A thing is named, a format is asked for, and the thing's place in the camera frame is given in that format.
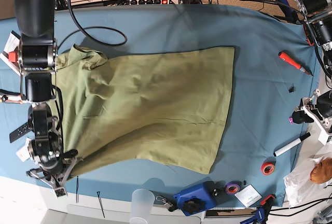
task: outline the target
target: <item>tool handle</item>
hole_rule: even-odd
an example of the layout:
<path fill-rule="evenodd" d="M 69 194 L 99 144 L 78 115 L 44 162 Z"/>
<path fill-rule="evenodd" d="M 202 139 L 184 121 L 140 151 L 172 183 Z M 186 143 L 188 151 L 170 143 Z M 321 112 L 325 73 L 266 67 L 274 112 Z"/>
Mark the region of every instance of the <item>tool handle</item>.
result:
<path fill-rule="evenodd" d="M 289 57 L 288 54 L 284 53 L 284 52 L 279 52 L 279 57 L 281 60 L 289 63 L 290 65 L 294 66 L 296 69 L 300 69 L 301 65 L 298 64 L 297 62 L 295 62 L 292 58 Z"/>

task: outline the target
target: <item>red screwdriver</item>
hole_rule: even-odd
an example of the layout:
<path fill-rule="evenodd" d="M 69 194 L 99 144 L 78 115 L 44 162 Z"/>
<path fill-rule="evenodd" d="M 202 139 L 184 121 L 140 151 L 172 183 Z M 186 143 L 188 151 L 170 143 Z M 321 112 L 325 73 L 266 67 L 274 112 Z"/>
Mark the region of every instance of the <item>red screwdriver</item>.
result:
<path fill-rule="evenodd" d="M 289 57 L 288 54 L 284 53 L 284 52 L 279 52 L 279 57 L 281 60 L 289 63 L 290 65 L 294 66 L 296 69 L 306 73 L 307 75 L 311 75 L 312 74 L 308 71 L 306 71 L 306 69 L 304 67 L 302 67 L 300 64 L 298 64 L 296 61 L 294 61 L 292 58 Z"/>

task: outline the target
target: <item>red tape roll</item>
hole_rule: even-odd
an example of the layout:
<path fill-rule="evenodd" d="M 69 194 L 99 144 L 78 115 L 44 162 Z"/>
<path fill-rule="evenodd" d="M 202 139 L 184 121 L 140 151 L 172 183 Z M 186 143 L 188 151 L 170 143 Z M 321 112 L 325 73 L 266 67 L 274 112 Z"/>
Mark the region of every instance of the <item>red tape roll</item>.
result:
<path fill-rule="evenodd" d="M 263 175 L 271 175 L 274 172 L 274 164 L 272 162 L 266 162 L 263 163 L 263 165 L 261 166 L 261 172 L 263 173 Z"/>

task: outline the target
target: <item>purple tape roll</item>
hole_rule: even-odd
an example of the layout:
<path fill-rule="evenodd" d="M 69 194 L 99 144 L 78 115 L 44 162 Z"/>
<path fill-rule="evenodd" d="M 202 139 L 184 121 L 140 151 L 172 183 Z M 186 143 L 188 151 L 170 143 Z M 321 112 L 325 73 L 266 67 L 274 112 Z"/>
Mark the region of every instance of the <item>purple tape roll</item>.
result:
<path fill-rule="evenodd" d="M 227 194 L 236 194 L 240 190 L 240 183 L 237 181 L 230 181 L 225 187 L 225 192 Z"/>

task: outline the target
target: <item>white plastic bag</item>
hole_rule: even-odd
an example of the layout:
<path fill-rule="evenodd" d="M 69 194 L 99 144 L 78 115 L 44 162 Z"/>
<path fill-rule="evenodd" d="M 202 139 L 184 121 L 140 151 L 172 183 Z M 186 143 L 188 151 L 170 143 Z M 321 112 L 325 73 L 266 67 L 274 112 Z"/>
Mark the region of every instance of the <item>white plastic bag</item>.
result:
<path fill-rule="evenodd" d="M 320 149 L 314 158 L 305 159 L 290 174 L 284 177 L 290 207 L 299 204 L 305 198 L 309 198 L 332 183 L 332 179 L 323 184 L 314 184 L 310 180 L 310 173 L 315 165 L 326 158 L 332 158 L 332 144 L 330 143 Z"/>

